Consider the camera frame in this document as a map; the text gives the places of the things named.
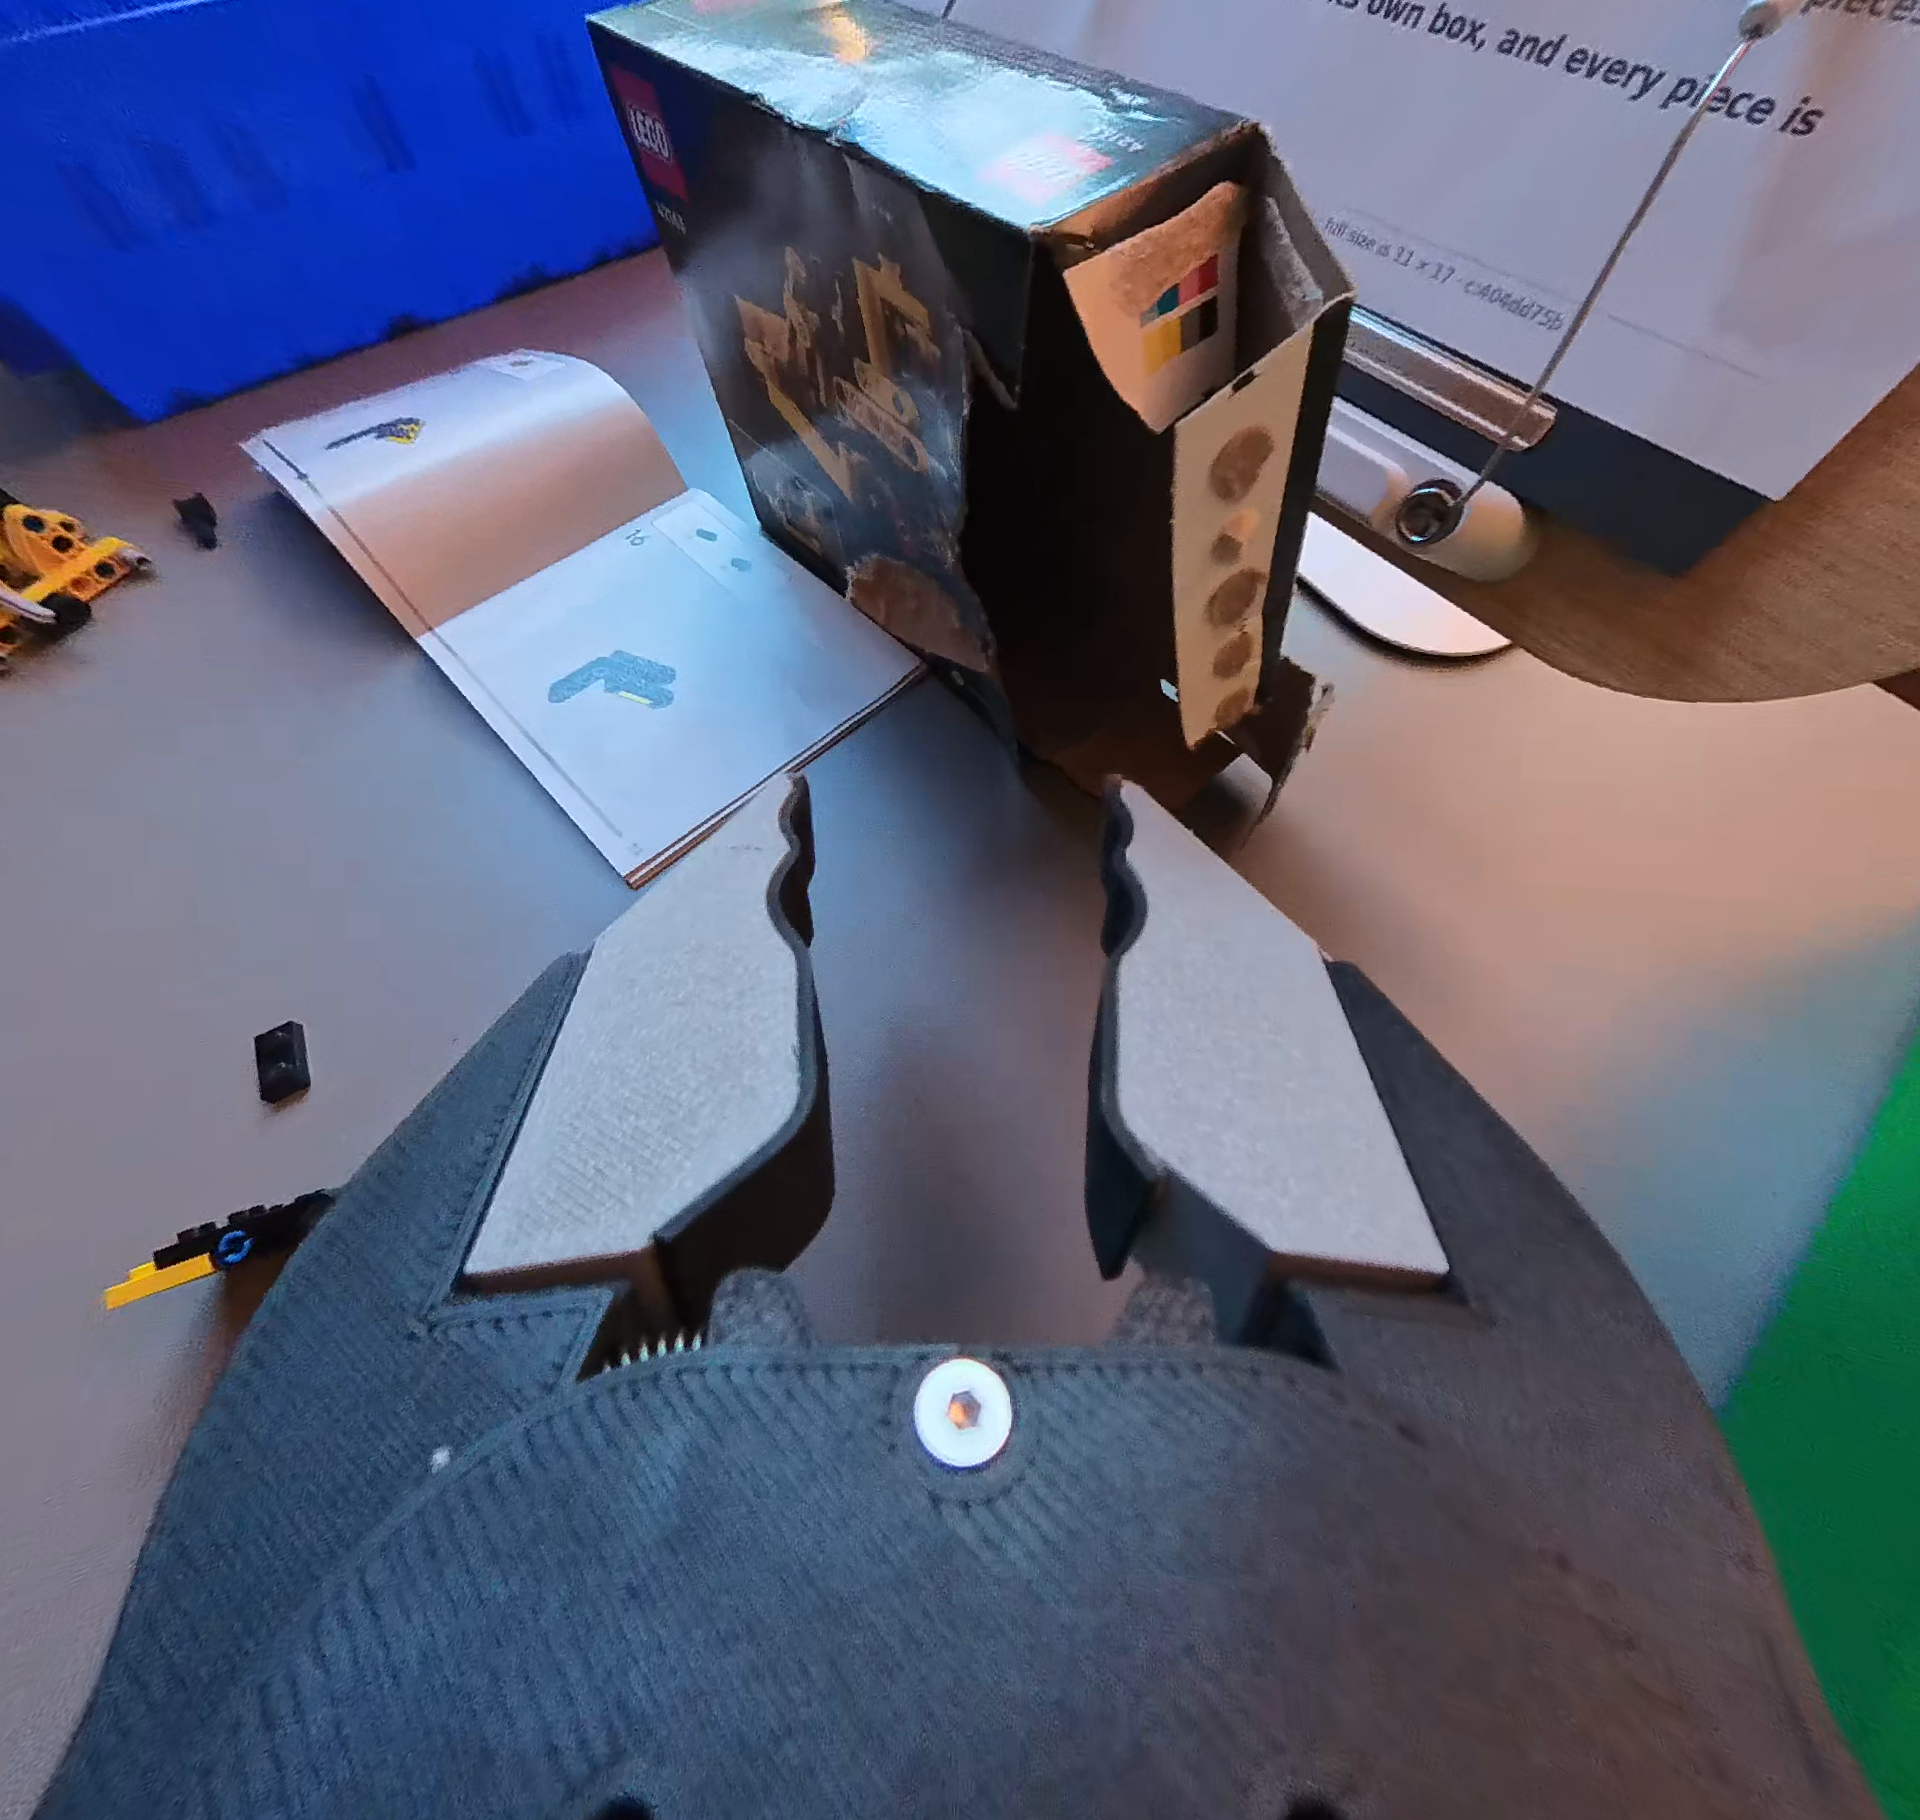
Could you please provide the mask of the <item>black and yellow lego piece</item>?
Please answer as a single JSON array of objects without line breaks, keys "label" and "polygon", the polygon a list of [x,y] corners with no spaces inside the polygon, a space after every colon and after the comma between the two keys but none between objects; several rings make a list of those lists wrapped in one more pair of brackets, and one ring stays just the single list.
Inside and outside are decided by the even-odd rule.
[{"label": "black and yellow lego piece", "polygon": [[115,1311],[198,1279],[279,1259],[312,1233],[336,1197],[336,1187],[316,1187],[290,1201],[254,1204],[184,1228],[112,1282],[102,1294],[102,1308]]}]

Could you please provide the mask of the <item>white printed paper sheet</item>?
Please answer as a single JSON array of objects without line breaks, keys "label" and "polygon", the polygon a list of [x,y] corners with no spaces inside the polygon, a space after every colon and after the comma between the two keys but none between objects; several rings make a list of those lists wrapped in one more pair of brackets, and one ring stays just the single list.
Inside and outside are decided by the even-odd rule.
[{"label": "white printed paper sheet", "polygon": [[[899,0],[929,12],[947,0]],[[1918,356],[1918,0],[957,0],[1261,121],[1358,302],[1782,497]]]}]

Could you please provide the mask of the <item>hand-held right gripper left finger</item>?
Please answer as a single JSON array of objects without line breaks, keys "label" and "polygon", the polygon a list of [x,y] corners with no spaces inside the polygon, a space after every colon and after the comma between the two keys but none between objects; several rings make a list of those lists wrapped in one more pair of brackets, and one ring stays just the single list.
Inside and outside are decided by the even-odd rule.
[{"label": "hand-held right gripper left finger", "polygon": [[764,781],[588,950],[462,1262],[507,1294],[707,1304],[834,1204],[807,779]]}]

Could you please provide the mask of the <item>document holder stand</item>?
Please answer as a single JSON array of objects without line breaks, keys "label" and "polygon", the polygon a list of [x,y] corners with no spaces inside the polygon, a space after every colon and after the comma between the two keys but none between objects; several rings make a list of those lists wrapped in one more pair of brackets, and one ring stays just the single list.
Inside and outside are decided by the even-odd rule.
[{"label": "document holder stand", "polygon": [[1537,552],[1531,514],[1678,575],[1769,499],[1361,305],[1350,312],[1297,582],[1356,632],[1432,660],[1499,656],[1510,639],[1451,589],[1498,584]]}]

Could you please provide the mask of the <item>yellow lego vehicle assembly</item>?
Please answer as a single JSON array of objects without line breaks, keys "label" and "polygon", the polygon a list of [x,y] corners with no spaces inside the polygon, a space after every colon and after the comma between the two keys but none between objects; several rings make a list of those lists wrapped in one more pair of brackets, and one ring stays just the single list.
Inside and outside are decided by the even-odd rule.
[{"label": "yellow lego vehicle assembly", "polygon": [[72,514],[2,495],[2,673],[81,632],[107,591],[152,570],[142,548]]}]

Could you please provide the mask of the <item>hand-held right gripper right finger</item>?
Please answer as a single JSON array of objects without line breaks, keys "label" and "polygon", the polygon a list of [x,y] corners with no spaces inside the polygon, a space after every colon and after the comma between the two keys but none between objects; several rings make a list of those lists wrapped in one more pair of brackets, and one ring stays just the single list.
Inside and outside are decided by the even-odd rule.
[{"label": "hand-held right gripper right finger", "polygon": [[1252,1341],[1294,1283],[1425,1296],[1450,1259],[1332,963],[1131,779],[1103,791],[1085,1229]]}]

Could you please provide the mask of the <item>dark cardboard lego box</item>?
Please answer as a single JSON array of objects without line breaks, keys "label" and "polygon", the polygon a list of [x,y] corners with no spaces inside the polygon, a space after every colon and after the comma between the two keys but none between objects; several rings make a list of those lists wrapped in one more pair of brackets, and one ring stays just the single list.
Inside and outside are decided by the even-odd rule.
[{"label": "dark cardboard lego box", "polygon": [[1267,130],[889,0],[588,39],[769,535],[1091,794],[1280,788],[1353,286]]}]

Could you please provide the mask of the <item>blue plastic storage bin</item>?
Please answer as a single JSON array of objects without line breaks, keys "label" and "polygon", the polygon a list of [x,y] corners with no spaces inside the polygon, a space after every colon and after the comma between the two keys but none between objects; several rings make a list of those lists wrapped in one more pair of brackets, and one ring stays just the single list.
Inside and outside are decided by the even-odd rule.
[{"label": "blue plastic storage bin", "polygon": [[639,0],[2,0],[3,368],[135,420],[632,257]]}]

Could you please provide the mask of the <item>open instruction booklet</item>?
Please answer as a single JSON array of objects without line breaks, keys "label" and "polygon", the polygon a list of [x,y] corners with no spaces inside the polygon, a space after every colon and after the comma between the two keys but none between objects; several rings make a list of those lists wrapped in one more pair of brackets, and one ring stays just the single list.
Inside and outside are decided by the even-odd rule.
[{"label": "open instruction booklet", "polygon": [[573,353],[478,357],[242,450],[632,887],[925,673]]}]

